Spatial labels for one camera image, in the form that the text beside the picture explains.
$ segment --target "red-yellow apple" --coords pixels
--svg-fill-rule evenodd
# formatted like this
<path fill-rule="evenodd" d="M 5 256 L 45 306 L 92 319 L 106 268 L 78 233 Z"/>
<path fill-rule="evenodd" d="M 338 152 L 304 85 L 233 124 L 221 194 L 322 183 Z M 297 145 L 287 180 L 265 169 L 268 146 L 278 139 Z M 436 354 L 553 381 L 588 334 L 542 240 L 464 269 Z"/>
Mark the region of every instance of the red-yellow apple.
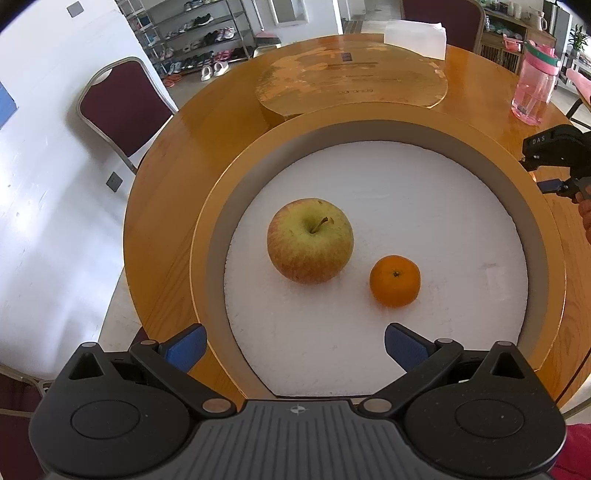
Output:
<path fill-rule="evenodd" d="M 322 283 L 343 270 L 351 258 L 353 229 L 332 203 L 296 200 L 271 220 L 267 251 L 283 276 L 299 283 Z"/>

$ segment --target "tissue box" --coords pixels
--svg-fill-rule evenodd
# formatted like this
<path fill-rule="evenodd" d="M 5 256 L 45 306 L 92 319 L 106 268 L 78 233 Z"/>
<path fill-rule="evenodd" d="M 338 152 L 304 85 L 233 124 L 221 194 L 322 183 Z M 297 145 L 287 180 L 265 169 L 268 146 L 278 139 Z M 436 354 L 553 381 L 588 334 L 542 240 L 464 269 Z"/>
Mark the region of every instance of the tissue box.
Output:
<path fill-rule="evenodd" d="M 392 20 L 386 25 L 384 43 L 412 50 L 424 57 L 445 60 L 447 35 L 440 23 Z"/>

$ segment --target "wall socket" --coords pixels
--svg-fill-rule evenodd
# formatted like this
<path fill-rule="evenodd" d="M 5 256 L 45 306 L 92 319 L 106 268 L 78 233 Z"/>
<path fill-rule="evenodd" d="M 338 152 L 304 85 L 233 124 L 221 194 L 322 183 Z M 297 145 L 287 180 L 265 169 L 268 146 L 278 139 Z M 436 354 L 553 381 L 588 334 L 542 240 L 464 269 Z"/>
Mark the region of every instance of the wall socket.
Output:
<path fill-rule="evenodd" d="M 71 4 L 68 7 L 68 13 L 70 14 L 70 16 L 72 18 L 74 18 L 76 15 L 80 15 L 83 11 L 84 11 L 84 7 L 82 7 L 82 4 L 80 2 L 76 2 L 75 4 Z"/>
<path fill-rule="evenodd" d="M 109 180 L 107 180 L 107 186 L 114 192 L 116 192 L 119 189 L 119 187 L 121 187 L 122 183 L 123 179 L 119 177 L 115 172 L 113 172 L 109 177 Z"/>

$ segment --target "metal chair frame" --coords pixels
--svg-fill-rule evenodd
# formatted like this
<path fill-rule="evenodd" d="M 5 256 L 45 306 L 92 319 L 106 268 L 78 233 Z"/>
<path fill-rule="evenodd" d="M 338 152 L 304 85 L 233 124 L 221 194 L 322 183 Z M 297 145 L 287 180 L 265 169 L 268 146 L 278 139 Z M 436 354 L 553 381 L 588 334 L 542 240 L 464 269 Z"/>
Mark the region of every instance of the metal chair frame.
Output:
<path fill-rule="evenodd" d="M 98 78 L 100 78 L 101 75 L 105 74 L 109 70 L 112 70 L 116 66 L 122 65 L 124 63 L 129 62 L 129 61 L 136 61 L 136 62 L 138 62 L 142 66 L 142 69 L 143 69 L 146 77 L 150 80 L 150 83 L 152 84 L 152 87 L 154 88 L 154 90 L 156 91 L 156 93 L 158 94 L 158 96 L 160 97 L 160 99 L 164 102 L 164 104 L 169 108 L 169 110 L 171 112 L 171 115 L 170 115 L 169 119 L 166 120 L 166 122 L 163 125 L 165 125 L 170 120 L 170 118 L 172 118 L 174 115 L 176 115 L 178 113 L 178 110 L 164 97 L 164 95 L 162 95 L 162 92 L 156 86 L 156 84 L 154 83 L 154 79 L 152 78 L 152 76 L 148 72 L 148 69 L 146 68 L 146 65 L 138 57 L 125 57 L 124 59 L 117 60 L 117 61 L 115 61 L 113 63 L 108 64 L 105 67 L 102 67 L 98 72 L 96 72 L 92 76 L 92 78 L 90 79 L 90 81 L 86 84 L 86 86 L 82 90 L 82 93 L 78 97 L 78 101 L 76 103 L 76 111 L 78 113 L 78 116 L 80 116 L 80 118 L 82 118 L 82 121 L 84 123 L 86 123 L 86 125 L 88 125 L 91 129 L 93 129 L 97 134 L 99 134 L 103 138 L 103 140 L 105 140 L 113 148 L 113 150 L 115 150 L 117 152 L 117 155 L 119 155 L 121 157 L 121 160 L 123 160 L 123 163 L 125 163 L 125 165 L 135 175 L 138 172 L 138 168 L 132 163 L 132 161 L 129 159 L 129 157 L 127 155 L 125 155 L 125 153 L 123 152 L 123 150 L 121 150 L 119 148 L 119 146 L 108 135 L 106 135 L 100 128 L 98 128 L 90 119 L 86 118 L 82 114 L 82 110 L 80 108 L 80 106 L 82 104 L 82 100 L 84 99 L 84 97 L 86 96 L 86 94 L 88 93 L 88 91 L 90 90 L 90 88 L 93 85 L 95 85 L 96 80 Z"/>
<path fill-rule="evenodd" d="M 37 378 L 32 375 L 24 374 L 4 364 L 0 364 L 0 375 L 4 375 L 5 377 L 12 378 L 13 380 L 17 380 L 28 385 L 32 385 L 37 389 L 41 398 L 45 396 L 45 393 L 47 392 L 47 390 L 51 386 L 51 383 L 53 382 L 53 380 L 43 380 L 42 378 Z M 0 415 L 31 418 L 33 416 L 33 412 L 0 408 Z"/>

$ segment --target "blue poster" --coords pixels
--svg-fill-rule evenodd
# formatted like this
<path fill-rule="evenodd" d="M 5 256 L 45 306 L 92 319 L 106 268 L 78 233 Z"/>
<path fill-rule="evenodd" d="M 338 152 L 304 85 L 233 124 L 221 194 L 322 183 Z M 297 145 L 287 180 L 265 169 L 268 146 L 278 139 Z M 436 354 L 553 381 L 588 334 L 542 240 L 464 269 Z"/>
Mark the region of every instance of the blue poster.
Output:
<path fill-rule="evenodd" d="M 10 94 L 0 83 L 0 128 L 8 121 L 14 112 L 17 111 L 17 104 L 14 103 Z"/>

